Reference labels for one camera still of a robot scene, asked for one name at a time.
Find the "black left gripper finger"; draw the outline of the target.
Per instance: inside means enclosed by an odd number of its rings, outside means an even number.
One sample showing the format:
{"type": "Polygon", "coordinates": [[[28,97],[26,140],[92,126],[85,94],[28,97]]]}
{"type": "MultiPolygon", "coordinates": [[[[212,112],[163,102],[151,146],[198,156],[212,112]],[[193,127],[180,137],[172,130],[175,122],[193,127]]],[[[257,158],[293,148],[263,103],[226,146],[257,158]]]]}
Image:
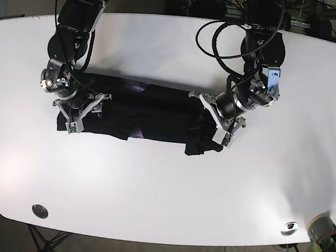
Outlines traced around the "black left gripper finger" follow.
{"type": "Polygon", "coordinates": [[[204,112],[196,112],[193,114],[189,123],[189,129],[204,130],[206,126],[207,118],[204,112]]]}

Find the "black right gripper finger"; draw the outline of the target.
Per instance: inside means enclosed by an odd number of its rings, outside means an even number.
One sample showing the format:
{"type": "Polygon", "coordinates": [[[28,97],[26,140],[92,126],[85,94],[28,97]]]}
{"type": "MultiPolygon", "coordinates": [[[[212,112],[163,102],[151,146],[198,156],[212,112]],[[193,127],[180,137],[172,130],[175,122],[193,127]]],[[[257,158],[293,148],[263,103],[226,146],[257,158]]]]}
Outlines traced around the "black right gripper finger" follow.
{"type": "Polygon", "coordinates": [[[102,117],[102,101],[97,104],[94,108],[93,108],[93,111],[92,111],[92,114],[96,114],[98,118],[101,118],[102,117]]]}

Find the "left gripper body silver black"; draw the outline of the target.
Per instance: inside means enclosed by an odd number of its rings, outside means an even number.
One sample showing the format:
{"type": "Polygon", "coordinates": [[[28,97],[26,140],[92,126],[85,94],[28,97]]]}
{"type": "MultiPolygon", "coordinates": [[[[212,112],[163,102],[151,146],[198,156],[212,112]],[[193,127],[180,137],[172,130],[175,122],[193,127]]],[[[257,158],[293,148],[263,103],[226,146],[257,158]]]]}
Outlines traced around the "left gripper body silver black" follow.
{"type": "Polygon", "coordinates": [[[220,93],[218,96],[212,96],[192,90],[189,97],[197,98],[204,109],[211,114],[216,124],[216,131],[212,137],[215,143],[224,147],[230,146],[234,133],[246,127],[246,119],[241,116],[244,111],[238,108],[234,91],[231,94],[220,93]]]}

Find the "right gripper body silver black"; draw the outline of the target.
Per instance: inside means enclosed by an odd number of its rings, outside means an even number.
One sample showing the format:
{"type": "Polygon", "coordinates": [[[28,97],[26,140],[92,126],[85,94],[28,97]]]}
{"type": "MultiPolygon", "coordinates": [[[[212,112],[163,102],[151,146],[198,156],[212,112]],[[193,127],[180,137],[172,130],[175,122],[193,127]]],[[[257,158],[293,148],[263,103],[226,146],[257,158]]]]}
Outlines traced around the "right gripper body silver black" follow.
{"type": "Polygon", "coordinates": [[[78,95],[78,90],[76,90],[72,95],[57,99],[52,104],[60,109],[61,114],[66,119],[66,131],[68,133],[81,133],[84,131],[83,118],[88,113],[92,114],[93,108],[101,101],[104,103],[105,100],[112,100],[112,95],[108,93],[78,95]]]}

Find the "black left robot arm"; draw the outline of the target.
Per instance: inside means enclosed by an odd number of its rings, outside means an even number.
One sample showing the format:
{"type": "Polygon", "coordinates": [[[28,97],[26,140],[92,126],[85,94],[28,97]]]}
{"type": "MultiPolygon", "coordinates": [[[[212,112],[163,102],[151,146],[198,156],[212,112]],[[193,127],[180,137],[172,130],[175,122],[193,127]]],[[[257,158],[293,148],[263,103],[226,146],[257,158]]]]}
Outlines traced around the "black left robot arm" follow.
{"type": "Polygon", "coordinates": [[[243,0],[245,37],[241,51],[234,56],[221,56],[217,50],[220,33],[231,26],[223,22],[214,32],[212,53],[228,72],[226,91],[218,96],[191,92],[198,98],[215,124],[212,140],[227,146],[234,132],[246,126],[242,115],[258,106],[269,107],[280,97],[279,77],[285,60],[285,45],[279,31],[284,26],[285,0],[243,0]]]}

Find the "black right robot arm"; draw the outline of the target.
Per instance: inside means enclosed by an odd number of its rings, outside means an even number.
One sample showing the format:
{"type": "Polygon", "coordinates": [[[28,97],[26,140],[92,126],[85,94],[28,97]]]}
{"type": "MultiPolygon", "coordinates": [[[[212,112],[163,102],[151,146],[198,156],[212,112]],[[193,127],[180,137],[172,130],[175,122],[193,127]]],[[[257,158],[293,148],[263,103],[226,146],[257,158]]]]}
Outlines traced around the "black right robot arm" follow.
{"type": "Polygon", "coordinates": [[[55,34],[48,43],[49,61],[40,76],[41,87],[57,96],[53,105],[66,119],[68,133],[84,130],[88,113],[102,115],[102,103],[110,94],[94,90],[79,79],[93,52],[95,28],[109,0],[66,0],[54,11],[55,34]]]}

